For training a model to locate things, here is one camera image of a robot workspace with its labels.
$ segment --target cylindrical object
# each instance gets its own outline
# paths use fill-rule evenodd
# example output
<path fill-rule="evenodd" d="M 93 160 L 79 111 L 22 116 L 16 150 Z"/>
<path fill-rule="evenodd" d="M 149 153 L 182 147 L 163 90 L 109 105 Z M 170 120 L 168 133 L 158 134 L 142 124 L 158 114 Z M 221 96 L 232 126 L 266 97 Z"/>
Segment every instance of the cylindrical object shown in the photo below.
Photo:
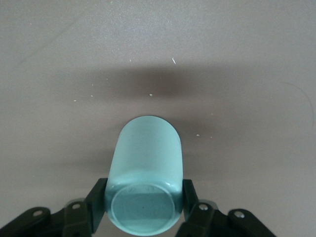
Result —
<path fill-rule="evenodd" d="M 174 127 L 142 116 L 121 131 L 105 190 L 106 211 L 121 230 L 153 236 L 182 212 L 182 152 Z"/>

